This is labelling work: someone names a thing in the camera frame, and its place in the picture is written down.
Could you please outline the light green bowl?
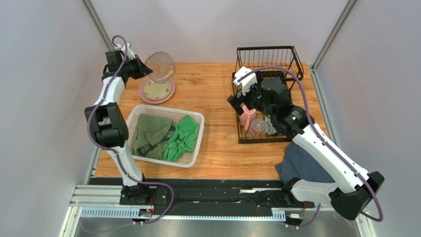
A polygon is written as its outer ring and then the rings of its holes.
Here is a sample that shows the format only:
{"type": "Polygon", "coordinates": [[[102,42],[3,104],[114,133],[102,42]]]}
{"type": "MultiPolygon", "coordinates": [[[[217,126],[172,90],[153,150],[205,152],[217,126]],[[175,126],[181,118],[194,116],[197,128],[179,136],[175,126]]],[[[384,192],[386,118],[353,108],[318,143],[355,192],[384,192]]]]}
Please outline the light green bowl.
{"type": "Polygon", "coordinates": [[[267,135],[275,135],[277,132],[277,130],[275,129],[275,127],[273,126],[271,119],[269,117],[265,117],[265,122],[266,122],[266,133],[267,135]]]}

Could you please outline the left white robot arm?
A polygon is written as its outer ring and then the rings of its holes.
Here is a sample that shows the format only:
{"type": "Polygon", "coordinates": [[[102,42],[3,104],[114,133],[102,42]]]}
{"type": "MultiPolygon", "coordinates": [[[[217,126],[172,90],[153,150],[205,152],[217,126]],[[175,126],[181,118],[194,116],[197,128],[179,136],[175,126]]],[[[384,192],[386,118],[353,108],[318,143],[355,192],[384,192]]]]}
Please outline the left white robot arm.
{"type": "Polygon", "coordinates": [[[107,64],[103,70],[100,96],[93,106],[84,110],[88,136],[112,157],[122,176],[120,204],[151,204],[152,194],[130,153],[129,130],[119,108],[128,79],[142,78],[150,74],[151,69],[137,55],[128,58],[120,49],[108,51],[105,55],[107,64]]]}

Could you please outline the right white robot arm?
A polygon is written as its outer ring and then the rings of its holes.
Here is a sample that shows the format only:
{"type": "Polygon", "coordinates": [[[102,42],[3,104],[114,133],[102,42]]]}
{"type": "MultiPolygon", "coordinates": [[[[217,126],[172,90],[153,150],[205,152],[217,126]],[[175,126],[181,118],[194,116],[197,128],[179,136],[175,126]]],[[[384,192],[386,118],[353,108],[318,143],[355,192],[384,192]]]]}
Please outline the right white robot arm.
{"type": "Polygon", "coordinates": [[[294,177],[286,184],[295,200],[331,206],[339,215],[354,220],[374,201],[384,177],[369,172],[342,152],[304,108],[292,103],[288,87],[280,78],[258,80],[255,75],[234,79],[237,92],[228,97],[236,113],[256,110],[270,119],[275,130],[308,153],[331,177],[329,182],[294,177]]]}

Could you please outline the cream patterned plate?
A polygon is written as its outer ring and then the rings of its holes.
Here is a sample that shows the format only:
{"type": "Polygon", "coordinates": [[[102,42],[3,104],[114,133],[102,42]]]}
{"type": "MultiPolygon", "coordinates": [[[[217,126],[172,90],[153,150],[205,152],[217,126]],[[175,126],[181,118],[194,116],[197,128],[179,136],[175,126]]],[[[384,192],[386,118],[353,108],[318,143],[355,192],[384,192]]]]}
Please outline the cream patterned plate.
{"type": "Polygon", "coordinates": [[[160,100],[168,96],[172,86],[169,81],[165,83],[156,83],[152,80],[148,81],[143,88],[143,94],[151,100],[160,100]]]}

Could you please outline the pink plate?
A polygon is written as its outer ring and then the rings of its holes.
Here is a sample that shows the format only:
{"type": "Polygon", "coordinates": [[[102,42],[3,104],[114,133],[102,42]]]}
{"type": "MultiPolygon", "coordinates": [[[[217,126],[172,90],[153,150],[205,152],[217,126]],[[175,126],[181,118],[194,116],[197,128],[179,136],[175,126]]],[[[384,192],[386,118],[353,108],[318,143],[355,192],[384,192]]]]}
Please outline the pink plate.
{"type": "Polygon", "coordinates": [[[148,81],[150,81],[150,80],[151,80],[150,78],[145,79],[145,80],[144,80],[144,81],[140,84],[139,89],[138,89],[139,97],[140,97],[140,98],[141,98],[144,102],[149,103],[149,104],[161,104],[161,103],[163,103],[163,102],[165,102],[165,101],[169,100],[169,99],[171,98],[171,96],[173,96],[173,94],[175,93],[175,83],[174,83],[174,81],[173,81],[172,79],[170,79],[170,80],[169,80],[169,82],[170,82],[170,84],[171,84],[171,86],[172,86],[172,89],[171,89],[171,92],[170,92],[170,94],[169,94],[168,96],[166,96],[165,98],[160,99],[160,100],[151,100],[151,99],[146,98],[146,96],[143,94],[143,88],[144,88],[144,86],[146,85],[146,83],[147,83],[148,81]]]}

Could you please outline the clear glass plate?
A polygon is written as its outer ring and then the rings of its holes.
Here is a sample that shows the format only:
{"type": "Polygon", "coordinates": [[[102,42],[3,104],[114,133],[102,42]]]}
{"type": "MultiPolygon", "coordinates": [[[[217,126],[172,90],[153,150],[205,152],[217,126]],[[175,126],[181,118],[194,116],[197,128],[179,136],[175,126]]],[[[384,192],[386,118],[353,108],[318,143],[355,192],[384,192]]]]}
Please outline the clear glass plate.
{"type": "Polygon", "coordinates": [[[145,65],[152,70],[150,79],[155,83],[166,83],[176,73],[176,64],[172,57],[163,51],[156,52],[149,56],[145,65]]]}

